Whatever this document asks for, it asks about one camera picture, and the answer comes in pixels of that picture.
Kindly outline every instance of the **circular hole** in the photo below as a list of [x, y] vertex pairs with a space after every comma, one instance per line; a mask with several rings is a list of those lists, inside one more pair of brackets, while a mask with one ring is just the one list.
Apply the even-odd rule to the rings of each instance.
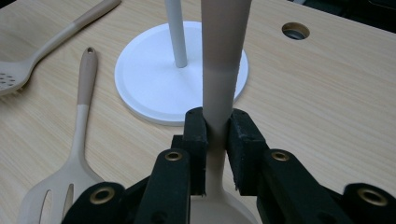
[[388, 204], [387, 198], [372, 189], [359, 189], [358, 194], [367, 203], [377, 206], [386, 206]]
[[183, 156], [179, 152], [169, 152], [165, 155], [165, 158], [169, 161], [179, 161]]
[[321, 221], [321, 223], [325, 223], [325, 224], [333, 224], [333, 223], [337, 223], [337, 219], [335, 219], [334, 216], [325, 213], [325, 212], [320, 212], [318, 214], [318, 218]]
[[111, 187], [103, 187], [97, 189], [91, 194], [90, 202], [93, 204], [107, 203], [114, 197], [115, 191]]
[[93, 53], [94, 49], [93, 48], [87, 48], [88, 53]]
[[288, 22], [282, 26], [282, 32], [290, 39], [302, 40], [309, 37], [309, 30], [298, 22]]
[[279, 151], [273, 152], [271, 155], [277, 161], [288, 161], [290, 158], [286, 153], [279, 152]]
[[158, 211], [152, 214], [151, 216], [151, 223], [153, 224], [162, 224], [166, 222], [168, 216], [165, 212]]

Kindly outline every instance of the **wood grain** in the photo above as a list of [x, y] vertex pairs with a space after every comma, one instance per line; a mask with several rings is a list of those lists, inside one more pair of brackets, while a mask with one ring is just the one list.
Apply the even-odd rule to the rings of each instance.
[[[98, 2], [19, 0], [0, 9], [0, 60], [27, 57]], [[199, 1], [182, 1], [182, 7], [186, 21], [200, 20]], [[281, 27], [291, 21], [304, 24], [310, 36], [285, 37]], [[103, 179], [125, 187], [149, 175], [182, 127], [153, 124], [128, 110], [114, 67], [135, 36], [165, 22], [163, 2], [124, 0], [44, 58], [23, 90], [0, 98], [0, 223], [16, 223], [28, 189], [67, 158], [79, 60], [88, 46], [99, 54], [88, 162]], [[365, 182], [396, 196], [395, 34], [288, 1], [253, 1], [245, 51], [249, 79], [234, 106], [253, 117], [270, 147], [295, 154], [335, 191]], [[228, 164], [224, 187], [236, 194]], [[256, 211], [254, 198], [241, 200]]]

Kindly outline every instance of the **white pole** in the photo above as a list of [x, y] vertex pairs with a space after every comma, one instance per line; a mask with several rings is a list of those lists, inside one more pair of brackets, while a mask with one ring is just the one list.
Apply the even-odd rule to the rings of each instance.
[[176, 67], [187, 66], [186, 41], [184, 39], [183, 18], [180, 0], [165, 0], [169, 31], [175, 55]]

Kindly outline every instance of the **utensil handle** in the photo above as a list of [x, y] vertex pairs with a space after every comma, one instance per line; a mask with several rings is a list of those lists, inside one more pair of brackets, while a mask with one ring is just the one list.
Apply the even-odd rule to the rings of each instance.
[[82, 16], [78, 17], [76, 20], [74, 20], [64, 29], [62, 29], [61, 32], [53, 36], [45, 45], [43, 45], [43, 47], [38, 49], [31, 58], [32, 63], [37, 63], [38, 61], [40, 61], [44, 56], [46, 56], [53, 49], [58, 47], [71, 35], [75, 34], [78, 30], [95, 21], [99, 17], [105, 15], [108, 11], [116, 7], [120, 2], [121, 0], [104, 0], [87, 12], [85, 12]]
[[206, 193], [223, 191], [228, 121], [248, 25], [251, 0], [202, 0], [203, 114], [208, 128]]
[[91, 47], [85, 49], [79, 65], [76, 129], [68, 162], [79, 162], [82, 164], [85, 160], [85, 134], [87, 131], [88, 115], [90, 113], [97, 65], [98, 58], [95, 49]]
[[98, 57], [94, 48], [85, 49], [79, 65], [78, 105], [90, 105], [96, 78]]
[[120, 2], [121, 0], [104, 0], [88, 10], [82, 16], [78, 17], [73, 23], [77, 26], [78, 29], [81, 29], [87, 24], [105, 15], [109, 10], [116, 7]]

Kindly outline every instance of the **white circular base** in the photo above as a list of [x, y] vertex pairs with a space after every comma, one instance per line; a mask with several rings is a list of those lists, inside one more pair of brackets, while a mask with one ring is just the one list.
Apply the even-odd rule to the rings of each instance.
[[[122, 100], [149, 121], [182, 126], [188, 110], [203, 103], [202, 26], [184, 21], [188, 65], [177, 68], [168, 23], [133, 39], [122, 51], [115, 69]], [[248, 58], [242, 52], [235, 97], [248, 79]]]

